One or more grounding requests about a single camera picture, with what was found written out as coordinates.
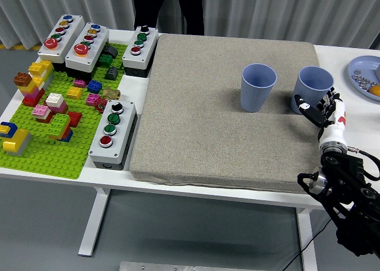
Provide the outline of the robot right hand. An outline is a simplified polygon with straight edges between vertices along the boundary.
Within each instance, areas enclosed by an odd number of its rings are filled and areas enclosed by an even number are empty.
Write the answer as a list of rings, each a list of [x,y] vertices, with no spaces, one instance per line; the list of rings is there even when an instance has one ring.
[[[308,104],[298,94],[293,99],[300,113],[320,128],[318,133],[320,154],[326,152],[347,153],[348,145],[344,138],[346,109],[335,88],[330,88],[316,107]]]

